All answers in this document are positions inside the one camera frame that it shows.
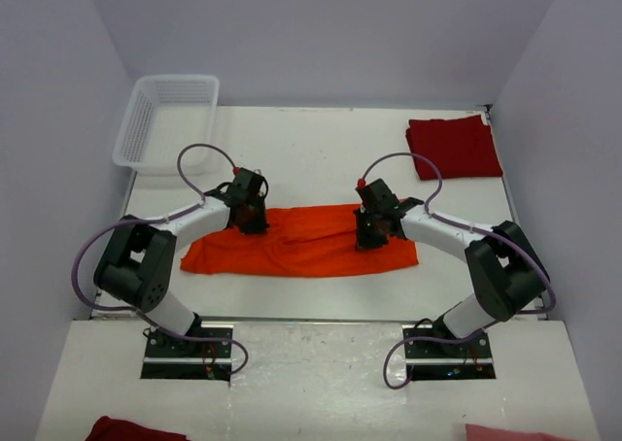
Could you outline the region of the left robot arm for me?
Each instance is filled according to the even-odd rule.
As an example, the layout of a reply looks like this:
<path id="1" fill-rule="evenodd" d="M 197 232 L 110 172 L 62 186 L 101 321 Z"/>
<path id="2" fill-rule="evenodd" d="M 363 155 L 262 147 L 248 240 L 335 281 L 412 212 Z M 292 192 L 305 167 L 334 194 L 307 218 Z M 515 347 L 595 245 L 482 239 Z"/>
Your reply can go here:
<path id="1" fill-rule="evenodd" d="M 167 344 L 180 356 L 192 356 L 202 337 L 201 318 L 182 303 L 169 284 L 176 253 L 216 232 L 237 228 L 243 234 L 264 234 L 269 224 L 266 178 L 245 168 L 234 178 L 199 193 L 197 203 L 160 218 L 123 217 L 94 274 L 94 284 L 167 334 Z"/>

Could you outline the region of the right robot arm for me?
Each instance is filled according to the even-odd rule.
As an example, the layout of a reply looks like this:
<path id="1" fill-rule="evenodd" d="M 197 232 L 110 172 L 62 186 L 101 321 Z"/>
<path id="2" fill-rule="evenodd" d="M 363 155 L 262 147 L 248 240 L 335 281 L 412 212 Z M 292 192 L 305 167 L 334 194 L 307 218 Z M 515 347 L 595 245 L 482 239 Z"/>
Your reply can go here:
<path id="1" fill-rule="evenodd" d="M 508 322 L 550 290 L 550 278 L 518 224 L 467 223 L 434 212 L 428 201 L 397 198 L 381 179 L 360 179 L 356 192 L 361 199 L 355 211 L 359 250 L 380 249 L 396 238 L 428 245 L 466 265 L 472 294 L 414 342 L 432 343 L 442 355 L 455 356 L 482 331 Z"/>

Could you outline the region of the orange t-shirt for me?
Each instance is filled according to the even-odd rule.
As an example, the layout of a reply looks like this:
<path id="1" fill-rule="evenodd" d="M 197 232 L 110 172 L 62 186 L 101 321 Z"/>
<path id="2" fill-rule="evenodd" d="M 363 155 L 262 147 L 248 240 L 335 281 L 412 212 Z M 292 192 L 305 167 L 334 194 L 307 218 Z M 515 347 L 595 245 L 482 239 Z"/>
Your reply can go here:
<path id="1" fill-rule="evenodd" d="M 197 275 L 239 274 L 334 278 L 381 274 L 419 264 L 416 244 L 391 239 L 377 250 L 356 249 L 355 204 L 271 208 L 264 234 L 236 228 L 193 242 L 180 269 Z"/>

